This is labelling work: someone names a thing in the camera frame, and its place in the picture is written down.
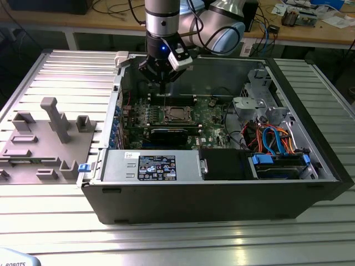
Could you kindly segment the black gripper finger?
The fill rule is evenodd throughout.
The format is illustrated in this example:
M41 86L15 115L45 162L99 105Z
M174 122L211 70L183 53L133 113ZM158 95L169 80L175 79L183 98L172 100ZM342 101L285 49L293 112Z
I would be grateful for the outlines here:
M159 85L160 94L165 94L165 62L162 59L156 59L147 56L146 59L139 64L139 71L151 83Z
M174 82L179 78L186 70L175 71L174 69L168 69L163 71L163 94L166 92L166 85Z

